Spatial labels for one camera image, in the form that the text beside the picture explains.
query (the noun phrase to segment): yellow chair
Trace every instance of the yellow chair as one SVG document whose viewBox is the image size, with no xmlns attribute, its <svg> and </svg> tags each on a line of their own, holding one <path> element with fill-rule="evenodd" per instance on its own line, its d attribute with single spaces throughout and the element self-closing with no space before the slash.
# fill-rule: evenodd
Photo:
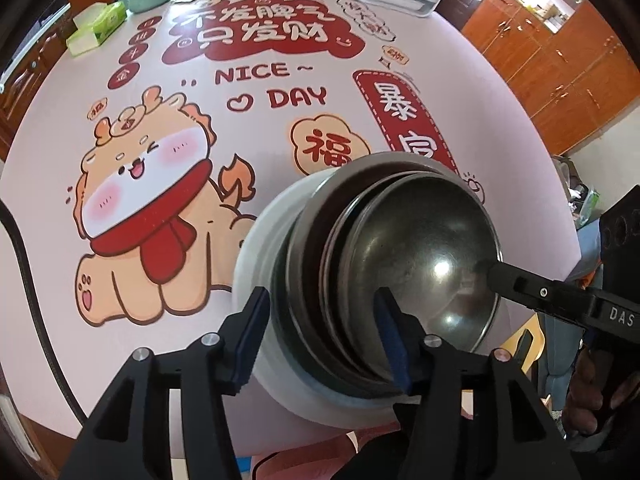
<svg viewBox="0 0 640 480">
<path fill-rule="evenodd" d="M 515 355 L 518 347 L 518 341 L 520 341 L 520 337 L 525 330 L 529 330 L 533 336 L 533 343 L 531 343 L 529 352 L 522 364 L 522 371 L 527 373 L 534 361 L 540 359 L 542 351 L 545 349 L 545 335 L 542 333 L 542 329 L 538 322 L 538 316 L 536 314 L 531 316 L 531 318 L 523 326 L 517 329 L 516 332 L 507 339 L 507 341 L 500 345 L 500 347 L 508 350 L 511 355 Z"/>
</svg>

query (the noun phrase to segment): screw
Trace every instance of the screw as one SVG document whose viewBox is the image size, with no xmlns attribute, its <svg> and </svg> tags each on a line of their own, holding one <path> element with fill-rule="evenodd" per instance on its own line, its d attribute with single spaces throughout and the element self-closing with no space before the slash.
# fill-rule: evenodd
<svg viewBox="0 0 640 480">
<path fill-rule="evenodd" d="M 220 336 L 215 332 L 209 332 L 200 338 L 204 346 L 215 346 L 220 342 Z"/>
<path fill-rule="evenodd" d="M 442 345 L 442 339 L 440 339 L 435 334 L 429 334 L 428 336 L 424 337 L 424 344 L 429 348 L 438 348 Z"/>
<path fill-rule="evenodd" d="M 136 361 L 144 361 L 150 354 L 151 350 L 149 348 L 142 347 L 136 348 L 131 355 Z"/>
<path fill-rule="evenodd" d="M 494 357 L 498 361 L 502 363 L 506 363 L 511 359 L 511 354 L 509 353 L 509 351 L 505 350 L 504 348 L 497 348 L 494 350 Z"/>
</svg>

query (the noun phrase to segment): table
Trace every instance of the table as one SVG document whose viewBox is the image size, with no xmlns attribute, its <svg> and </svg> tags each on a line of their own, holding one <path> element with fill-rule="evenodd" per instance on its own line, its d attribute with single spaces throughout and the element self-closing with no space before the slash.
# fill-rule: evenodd
<svg viewBox="0 0 640 480">
<path fill-rule="evenodd" d="M 383 150 L 457 172 L 491 215 L 505 261 L 557 279 L 578 261 L 564 192 L 526 113 L 436 14 L 198 0 L 130 16 L 99 49 L 65 53 L 20 126 L 0 196 L 83 410 L 135 348 L 171 351 L 219 327 L 243 237 L 279 192 Z M 4 232 L 0 254 L 7 383 L 21 413 L 75 437 Z M 483 351 L 529 317 L 503 305 Z M 255 380 L 225 405 L 238 455 L 344 431 L 296 417 Z M 174 424 L 174 449 L 179 435 Z"/>
</svg>

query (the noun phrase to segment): metal bowl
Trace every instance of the metal bowl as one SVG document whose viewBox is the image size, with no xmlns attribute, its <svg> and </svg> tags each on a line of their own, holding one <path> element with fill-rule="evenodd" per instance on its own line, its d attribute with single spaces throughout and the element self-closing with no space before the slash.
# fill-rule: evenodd
<svg viewBox="0 0 640 480">
<path fill-rule="evenodd" d="M 312 376 L 316 381 L 329 389 L 349 397 L 361 399 L 375 399 L 390 397 L 398 394 L 398 389 L 388 381 L 376 377 L 372 372 L 363 374 L 355 368 L 351 368 L 347 362 L 342 362 L 340 352 L 330 339 L 324 340 L 324 348 L 333 356 L 334 366 L 327 367 L 320 362 L 306 348 L 300 337 L 300 331 L 296 320 L 292 316 L 291 304 L 284 285 L 287 247 L 290 234 L 282 244 L 282 248 L 274 264 L 271 276 L 271 320 L 276 336 L 287 349 L 286 357 L 291 357 L 294 363 L 291 365 L 301 367 L 304 375 Z"/>
<path fill-rule="evenodd" d="M 392 379 L 372 312 L 380 286 L 427 333 L 475 350 L 499 300 L 486 271 L 500 259 L 489 217 L 458 177 L 419 173 L 391 184 L 358 216 L 338 266 L 338 309 L 355 351 Z"/>
<path fill-rule="evenodd" d="M 340 322 L 340 315 L 338 313 L 337 273 L 340 262 L 340 252 L 356 218 L 370 200 L 375 198 L 378 193 L 386 189 L 387 186 L 396 180 L 415 173 L 418 173 L 418 171 L 403 171 L 387 176 L 371 184 L 371 186 L 356 196 L 348 205 L 347 209 L 341 213 L 337 221 L 335 221 L 322 250 L 319 271 L 320 309 L 322 318 L 329 331 L 329 336 L 331 336 L 343 357 L 347 359 L 351 365 L 365 374 L 373 374 L 375 376 L 373 370 L 371 370 L 362 357 L 358 355 L 351 346 Z"/>
<path fill-rule="evenodd" d="M 435 171 L 452 174 L 443 164 L 413 153 L 384 152 L 350 162 L 313 194 L 293 228 L 287 252 L 285 286 L 297 337 L 325 370 L 343 377 L 353 367 L 332 351 L 319 303 L 319 269 L 322 250 L 332 226 L 359 193 L 381 178 L 401 171 Z M 377 395 L 397 390 L 380 381 Z"/>
</svg>

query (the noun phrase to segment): finger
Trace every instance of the finger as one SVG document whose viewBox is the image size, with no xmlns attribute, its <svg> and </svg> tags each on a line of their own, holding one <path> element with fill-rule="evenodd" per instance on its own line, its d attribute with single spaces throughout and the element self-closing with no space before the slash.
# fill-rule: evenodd
<svg viewBox="0 0 640 480">
<path fill-rule="evenodd" d="M 598 429 L 598 421 L 593 413 L 581 408 L 562 410 L 562 426 L 564 430 L 579 431 L 583 434 L 592 434 Z"/>
<path fill-rule="evenodd" d="M 611 409 L 615 410 L 623 402 L 625 402 L 631 395 L 638 396 L 638 384 L 640 384 L 640 372 L 632 373 L 629 378 L 616 390 L 611 396 Z"/>
<path fill-rule="evenodd" d="M 583 348 L 575 363 L 575 372 L 580 374 L 586 383 L 592 383 L 596 377 L 596 365 L 587 347 Z"/>
<path fill-rule="evenodd" d="M 592 384 L 587 384 L 583 378 L 574 374 L 569 382 L 569 391 L 576 407 L 586 410 L 599 410 L 602 407 L 602 393 Z"/>
</svg>

